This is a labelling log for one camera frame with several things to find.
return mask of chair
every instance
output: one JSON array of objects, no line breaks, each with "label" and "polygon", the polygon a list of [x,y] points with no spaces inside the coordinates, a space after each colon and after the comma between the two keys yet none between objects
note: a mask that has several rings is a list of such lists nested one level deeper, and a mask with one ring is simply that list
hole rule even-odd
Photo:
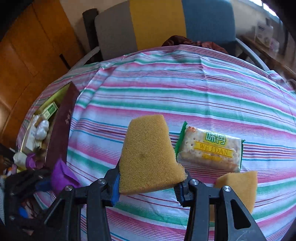
[{"label": "chair", "polygon": [[95,20],[99,47],[72,69],[84,65],[101,51],[104,60],[152,47],[172,35],[192,41],[215,42],[235,55],[238,45],[259,68],[265,63],[235,36],[232,5],[228,0],[130,0],[101,13]]}]

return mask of yellow label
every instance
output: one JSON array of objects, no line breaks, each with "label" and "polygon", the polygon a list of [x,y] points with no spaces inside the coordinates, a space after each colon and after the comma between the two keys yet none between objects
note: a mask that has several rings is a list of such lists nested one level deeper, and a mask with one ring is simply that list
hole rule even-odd
[{"label": "yellow label", "polygon": [[206,152],[210,152],[210,153],[214,153],[222,156],[227,156],[227,157],[232,157],[232,153],[233,153],[233,150],[218,147],[218,146],[213,146],[213,145],[199,142],[199,141],[195,142],[194,149],[202,150],[202,151],[206,151]]}]

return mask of silver screw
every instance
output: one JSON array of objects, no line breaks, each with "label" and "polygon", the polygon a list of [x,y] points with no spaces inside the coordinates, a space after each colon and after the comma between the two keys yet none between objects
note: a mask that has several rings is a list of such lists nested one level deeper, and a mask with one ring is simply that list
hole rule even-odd
[{"label": "silver screw", "polygon": [[197,184],[199,184],[199,181],[196,180],[196,179],[191,179],[191,180],[189,181],[189,183],[190,183],[191,185],[197,185]]},{"label": "silver screw", "polygon": [[223,190],[226,192],[230,192],[231,191],[231,187],[230,186],[224,186]]},{"label": "silver screw", "polygon": [[103,179],[103,178],[100,178],[100,179],[98,179],[98,182],[99,182],[99,184],[105,184],[106,183],[106,180],[105,179]]},{"label": "silver screw", "polygon": [[71,191],[73,189],[73,186],[72,185],[67,185],[65,186],[65,191]]}]

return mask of table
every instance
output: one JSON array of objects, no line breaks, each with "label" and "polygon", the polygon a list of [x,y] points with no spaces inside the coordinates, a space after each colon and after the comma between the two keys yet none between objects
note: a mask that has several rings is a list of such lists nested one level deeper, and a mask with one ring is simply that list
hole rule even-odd
[{"label": "table", "polygon": [[[74,108],[67,165],[83,185],[117,164],[129,122],[161,113],[175,145],[184,121],[245,139],[241,171],[258,171],[253,218],[268,241],[280,240],[296,217],[296,94],[274,71],[214,50],[169,46],[90,64],[61,77],[38,97],[20,129],[52,93],[72,81],[81,94]],[[224,171],[186,165],[212,186]],[[53,192],[36,193],[42,208]],[[121,196],[107,209],[113,240],[183,240],[189,209],[174,190]],[[81,213],[86,240],[86,207]],[[209,239],[214,239],[210,224]]]},{"label": "table", "polygon": [[284,55],[272,51],[270,48],[255,42],[247,36],[242,36],[242,40],[250,48],[258,50],[267,59],[267,66],[270,69],[279,68],[290,78],[296,79],[296,62],[294,60],[287,60]]}]

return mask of yellow sponge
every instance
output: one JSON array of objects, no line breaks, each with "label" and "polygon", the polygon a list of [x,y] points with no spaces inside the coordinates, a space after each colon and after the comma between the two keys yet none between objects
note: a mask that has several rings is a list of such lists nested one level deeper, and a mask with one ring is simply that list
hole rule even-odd
[{"label": "yellow sponge", "polygon": [[[243,173],[227,173],[216,180],[215,188],[230,186],[240,198],[248,211],[252,213],[256,200],[257,191],[257,171]],[[214,221],[214,208],[210,210],[210,220]]]},{"label": "yellow sponge", "polygon": [[130,122],[119,172],[119,192],[126,195],[171,188],[186,179],[163,115],[145,115]]}]

